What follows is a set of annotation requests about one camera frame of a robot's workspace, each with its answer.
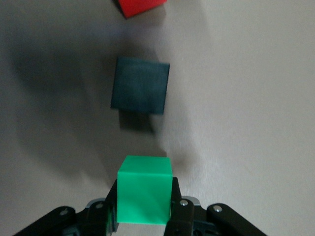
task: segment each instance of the screw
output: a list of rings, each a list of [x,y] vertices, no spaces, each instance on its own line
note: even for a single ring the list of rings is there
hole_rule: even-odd
[[[63,216],[63,215],[67,215],[68,214],[68,210],[67,208],[64,209],[62,212],[60,212],[60,215]]]
[[[179,202],[179,204],[184,207],[184,206],[187,206],[187,205],[188,205],[188,202],[187,202],[185,199],[183,199],[183,200],[181,200],[181,201]]]
[[[222,207],[221,207],[221,206],[218,206],[218,205],[213,206],[213,210],[215,210],[215,212],[221,212],[221,211],[223,211]]]
[[[102,203],[97,204],[97,205],[95,206],[96,209],[100,209],[100,208],[102,208],[102,207],[103,207],[103,204],[102,204]]]

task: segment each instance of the red cube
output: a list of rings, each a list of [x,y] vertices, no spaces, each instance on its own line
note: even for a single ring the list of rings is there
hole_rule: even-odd
[[[119,0],[126,18],[147,11],[165,3],[167,0]]]

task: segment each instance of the green cube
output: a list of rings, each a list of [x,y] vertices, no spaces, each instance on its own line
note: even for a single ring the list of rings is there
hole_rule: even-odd
[[[127,156],[117,177],[117,222],[165,225],[172,181],[169,158]]]

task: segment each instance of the cube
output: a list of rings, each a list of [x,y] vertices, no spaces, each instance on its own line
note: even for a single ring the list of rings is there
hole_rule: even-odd
[[[163,114],[169,64],[118,57],[111,108]]]
[[[159,6],[166,0],[119,0],[118,1],[126,18]]]
[[[166,225],[172,180],[169,158],[127,156],[117,177],[117,222]]]

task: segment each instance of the dark teal cube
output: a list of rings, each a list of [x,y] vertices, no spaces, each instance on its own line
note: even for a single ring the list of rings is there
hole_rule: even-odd
[[[169,64],[117,58],[111,108],[163,114]]]

